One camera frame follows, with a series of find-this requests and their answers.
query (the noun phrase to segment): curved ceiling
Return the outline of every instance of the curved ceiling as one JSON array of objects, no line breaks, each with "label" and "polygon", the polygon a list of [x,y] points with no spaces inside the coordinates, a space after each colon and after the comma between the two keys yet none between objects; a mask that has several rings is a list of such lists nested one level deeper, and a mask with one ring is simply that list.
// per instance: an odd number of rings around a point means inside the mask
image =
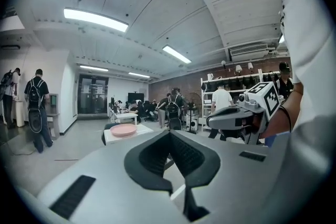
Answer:
[{"label": "curved ceiling", "polygon": [[[229,61],[228,48],[273,42],[280,36],[281,0],[12,0],[24,33],[2,33],[45,49],[69,49],[77,63],[105,67],[129,77],[179,76]],[[126,33],[64,18],[65,7],[79,8],[129,24]],[[192,63],[165,53],[170,45]]]}]

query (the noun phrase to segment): pink plate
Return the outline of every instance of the pink plate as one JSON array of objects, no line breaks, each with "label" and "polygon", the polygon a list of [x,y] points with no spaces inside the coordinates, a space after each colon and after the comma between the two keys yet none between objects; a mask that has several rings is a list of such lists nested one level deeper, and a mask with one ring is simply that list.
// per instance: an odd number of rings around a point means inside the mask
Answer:
[{"label": "pink plate", "polygon": [[134,134],[137,131],[137,127],[133,124],[119,124],[113,126],[111,129],[111,134],[114,136],[129,136]]}]

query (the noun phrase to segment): backpack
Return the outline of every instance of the backpack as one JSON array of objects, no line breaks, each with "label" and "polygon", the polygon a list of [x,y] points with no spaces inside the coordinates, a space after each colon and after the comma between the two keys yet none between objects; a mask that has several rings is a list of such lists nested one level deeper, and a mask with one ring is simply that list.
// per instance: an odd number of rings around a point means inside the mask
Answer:
[{"label": "backpack", "polygon": [[43,100],[43,96],[40,94],[39,88],[41,87],[44,80],[40,80],[37,85],[34,84],[34,80],[30,81],[30,89],[28,93],[28,107],[30,109],[39,109]]},{"label": "backpack", "polygon": [[9,86],[12,83],[12,77],[13,77],[13,73],[10,70],[8,73],[4,74],[2,80],[1,80],[1,85],[4,86]]},{"label": "backpack", "polygon": [[168,96],[168,105],[167,105],[167,115],[169,119],[179,119],[181,110],[180,107],[176,104],[177,96],[175,101],[172,100],[171,96]]}]

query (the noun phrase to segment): glass door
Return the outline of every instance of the glass door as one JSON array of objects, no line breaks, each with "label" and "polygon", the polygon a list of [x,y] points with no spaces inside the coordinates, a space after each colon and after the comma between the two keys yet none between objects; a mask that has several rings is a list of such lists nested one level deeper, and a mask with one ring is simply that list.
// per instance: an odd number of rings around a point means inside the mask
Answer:
[{"label": "glass door", "polygon": [[107,113],[108,78],[79,75],[78,113]]}]

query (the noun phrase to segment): white table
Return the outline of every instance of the white table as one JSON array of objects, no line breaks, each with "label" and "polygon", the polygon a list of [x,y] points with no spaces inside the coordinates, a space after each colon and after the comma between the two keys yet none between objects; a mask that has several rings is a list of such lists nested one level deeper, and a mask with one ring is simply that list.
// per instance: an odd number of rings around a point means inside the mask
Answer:
[{"label": "white table", "polygon": [[136,125],[136,126],[137,126],[136,127],[136,133],[133,134],[132,136],[126,136],[126,137],[116,137],[116,136],[114,136],[114,135],[111,134],[110,129],[104,130],[104,136],[105,136],[105,142],[106,142],[106,144],[109,144],[109,143],[111,143],[113,141],[116,141],[116,140],[125,139],[125,138],[129,138],[129,137],[135,137],[136,135],[146,134],[146,133],[153,132],[152,129],[146,127],[145,125],[139,124],[139,125]]},{"label": "white table", "polygon": [[137,114],[135,113],[123,113],[123,114],[117,114],[116,115],[118,120],[122,120],[122,119],[131,119],[134,118],[134,124],[137,125],[138,121],[137,121]]}]

